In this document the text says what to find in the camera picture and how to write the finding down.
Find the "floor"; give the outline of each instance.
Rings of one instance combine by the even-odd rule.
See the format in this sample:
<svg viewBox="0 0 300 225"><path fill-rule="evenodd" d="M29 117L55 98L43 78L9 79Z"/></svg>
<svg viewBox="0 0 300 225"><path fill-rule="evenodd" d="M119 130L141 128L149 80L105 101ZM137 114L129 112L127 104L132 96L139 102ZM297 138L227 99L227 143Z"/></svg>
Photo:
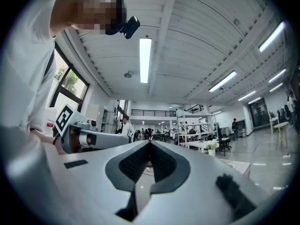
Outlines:
<svg viewBox="0 0 300 225"><path fill-rule="evenodd" d="M284 189L289 184L296 164L296 156L300 146L300 135L288 125L286 128L288 148L276 150L277 133L272 134L270 128L254 131L249 136L231 141L231 152L216 152L216 157L233 161L250 162L250 179L269 195ZM141 211L150 199L150 187L154 184L154 172L146 168L136 184L138 211Z"/></svg>

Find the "ceiling light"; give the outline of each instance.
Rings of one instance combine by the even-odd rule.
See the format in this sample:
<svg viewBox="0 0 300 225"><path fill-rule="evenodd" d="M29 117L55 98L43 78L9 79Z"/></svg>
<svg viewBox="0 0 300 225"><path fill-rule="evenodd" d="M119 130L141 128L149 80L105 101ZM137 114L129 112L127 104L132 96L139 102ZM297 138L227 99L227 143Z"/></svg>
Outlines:
<svg viewBox="0 0 300 225"><path fill-rule="evenodd" d="M236 75L237 75L237 73L235 71L233 71L226 78L224 78L222 81L220 81L215 86L213 86L211 89L209 89L209 91L210 92L214 92L215 90L217 90L219 87L221 87L222 85L224 85L226 82L228 82L230 79L232 79Z"/></svg>
<svg viewBox="0 0 300 225"><path fill-rule="evenodd" d="M271 80L269 80L269 82L271 83L272 81L274 81L276 78L278 78L280 75L282 75L284 72L286 71L286 69L283 69L280 73L278 73L275 77L273 77Z"/></svg>
<svg viewBox="0 0 300 225"><path fill-rule="evenodd" d="M248 104L254 103L254 102L256 102L256 101L259 100L259 99L261 99L261 98L258 97L258 98L256 98L256 99L254 99L253 101L249 102Z"/></svg>
<svg viewBox="0 0 300 225"><path fill-rule="evenodd" d="M141 83L148 83L151 42L152 42L152 39L150 39L150 38L140 38Z"/></svg>
<svg viewBox="0 0 300 225"><path fill-rule="evenodd" d="M241 101L241 100L243 100L243 99L245 99L245 98L247 98L247 97L249 97L249 96L251 96L252 94L255 94L255 91L253 91L253 92L250 92L249 94L247 94L246 96L244 96L244 97L241 97L238 101Z"/></svg>
<svg viewBox="0 0 300 225"><path fill-rule="evenodd" d="M280 83L278 86L276 86L275 88L271 89L270 92L274 91L275 89L279 88L280 86L282 86L283 83Z"/></svg>
<svg viewBox="0 0 300 225"><path fill-rule="evenodd" d="M267 46L269 46L273 40L282 32L285 28L285 22L281 22L276 29L271 33L271 35L258 47L259 51L262 53Z"/></svg>

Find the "white shirt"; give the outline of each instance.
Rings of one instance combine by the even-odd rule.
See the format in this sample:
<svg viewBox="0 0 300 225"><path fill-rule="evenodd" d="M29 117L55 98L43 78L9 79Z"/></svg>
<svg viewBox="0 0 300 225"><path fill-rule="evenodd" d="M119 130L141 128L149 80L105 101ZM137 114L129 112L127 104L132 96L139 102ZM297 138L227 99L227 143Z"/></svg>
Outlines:
<svg viewBox="0 0 300 225"><path fill-rule="evenodd" d="M289 97L289 105L290 105L289 109L293 113L294 112L294 102L291 97Z"/></svg>
<svg viewBox="0 0 300 225"><path fill-rule="evenodd" d="M123 126L123 130L122 130L122 135L126 135L131 137L131 141L133 141L133 137L135 135L133 126L127 122L124 126Z"/></svg>
<svg viewBox="0 0 300 225"><path fill-rule="evenodd" d="M3 50L0 66L0 123L43 131L47 97L55 73L50 18L56 0L32 0L21 14Z"/></svg>

